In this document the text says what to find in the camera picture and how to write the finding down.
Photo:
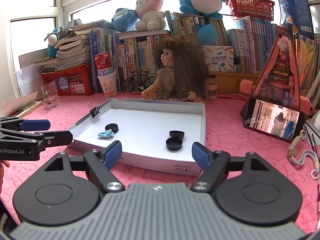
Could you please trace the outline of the person's left hand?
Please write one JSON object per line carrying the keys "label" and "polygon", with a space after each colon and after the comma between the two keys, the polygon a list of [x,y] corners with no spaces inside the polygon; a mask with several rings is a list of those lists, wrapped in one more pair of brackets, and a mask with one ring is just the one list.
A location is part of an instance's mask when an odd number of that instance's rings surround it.
{"label": "person's left hand", "polygon": [[0,193],[2,192],[3,179],[5,174],[5,168],[10,167],[10,161],[1,160],[0,162]]}

